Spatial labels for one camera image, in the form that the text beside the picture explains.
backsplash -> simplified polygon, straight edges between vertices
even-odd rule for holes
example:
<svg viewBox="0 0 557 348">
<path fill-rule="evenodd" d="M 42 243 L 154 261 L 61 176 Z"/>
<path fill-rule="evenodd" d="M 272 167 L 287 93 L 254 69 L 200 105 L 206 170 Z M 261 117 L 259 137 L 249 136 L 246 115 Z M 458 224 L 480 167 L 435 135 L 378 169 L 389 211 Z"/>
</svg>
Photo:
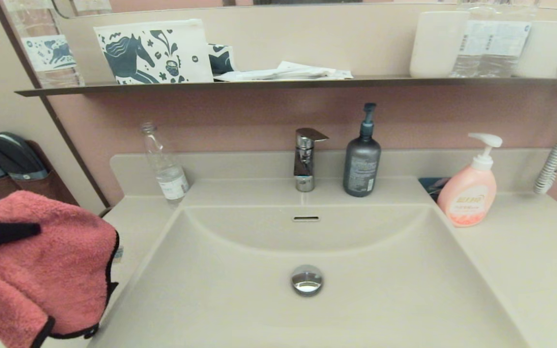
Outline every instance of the backsplash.
<svg viewBox="0 0 557 348">
<path fill-rule="evenodd" d="M 468 132 L 504 147 L 551 147 L 557 140 L 557 87 L 421 86 L 300 90 L 199 90 L 49 97 L 110 203 L 122 192 L 109 160 L 143 152 L 139 125 L 151 119 L 174 152 L 290 150 L 296 128 L 311 126 L 341 149 L 358 135 L 365 102 L 378 103 L 382 148 L 476 148 Z M 384 165 L 382 154 L 381 165 Z M 557 183 L 551 190 L 557 199 Z"/>
</svg>

white mug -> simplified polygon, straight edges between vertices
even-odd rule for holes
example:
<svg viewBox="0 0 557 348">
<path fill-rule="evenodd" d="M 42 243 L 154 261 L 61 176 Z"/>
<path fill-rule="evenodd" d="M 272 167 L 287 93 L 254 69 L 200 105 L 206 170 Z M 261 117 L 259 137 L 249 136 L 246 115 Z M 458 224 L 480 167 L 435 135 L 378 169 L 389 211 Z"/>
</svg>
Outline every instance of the white mug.
<svg viewBox="0 0 557 348">
<path fill-rule="evenodd" d="M 557 22 L 532 23 L 514 75 L 557 79 Z"/>
<path fill-rule="evenodd" d="M 433 79 L 453 72 L 469 17 L 467 11 L 420 14 L 411 53 L 412 77 Z"/>
</svg>

sink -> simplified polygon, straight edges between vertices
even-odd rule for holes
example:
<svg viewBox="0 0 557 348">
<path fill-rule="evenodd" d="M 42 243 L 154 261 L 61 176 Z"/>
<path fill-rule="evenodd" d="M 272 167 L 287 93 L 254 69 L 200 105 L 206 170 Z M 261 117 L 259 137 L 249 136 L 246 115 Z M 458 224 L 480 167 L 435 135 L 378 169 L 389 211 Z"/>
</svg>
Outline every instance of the sink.
<svg viewBox="0 0 557 348">
<path fill-rule="evenodd" d="M 91 347 L 526 347 L 433 203 L 184 204 L 103 328 Z"/>
</svg>

shelf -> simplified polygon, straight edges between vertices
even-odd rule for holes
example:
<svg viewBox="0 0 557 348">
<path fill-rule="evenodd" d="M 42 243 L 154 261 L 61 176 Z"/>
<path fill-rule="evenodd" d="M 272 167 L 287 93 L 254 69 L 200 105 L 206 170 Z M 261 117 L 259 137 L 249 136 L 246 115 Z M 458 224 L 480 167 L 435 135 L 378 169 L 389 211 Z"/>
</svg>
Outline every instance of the shelf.
<svg viewBox="0 0 557 348">
<path fill-rule="evenodd" d="M 359 76 L 338 81 L 254 81 L 254 82 L 204 82 L 188 84 L 146 85 L 88 85 L 84 87 L 44 88 L 18 90 L 24 97 L 87 93 L 131 93 L 176 90 L 238 90 L 279 88 L 352 88 L 387 86 L 488 86 L 488 85 L 540 85 L 557 86 L 557 79 L 412 79 L 406 76 Z"/>
</svg>

faucet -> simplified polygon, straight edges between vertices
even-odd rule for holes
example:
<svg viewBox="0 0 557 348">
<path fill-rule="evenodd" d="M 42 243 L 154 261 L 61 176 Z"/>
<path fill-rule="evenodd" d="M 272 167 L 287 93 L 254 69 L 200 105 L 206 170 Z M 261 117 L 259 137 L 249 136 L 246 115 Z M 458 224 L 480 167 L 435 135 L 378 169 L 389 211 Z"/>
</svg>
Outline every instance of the faucet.
<svg viewBox="0 0 557 348">
<path fill-rule="evenodd" d="M 313 177 L 313 148 L 317 141 L 328 137 L 313 128 L 296 130 L 296 159 L 293 163 L 293 175 L 296 178 L 296 189 L 300 192 L 311 192 L 315 188 Z"/>
</svg>

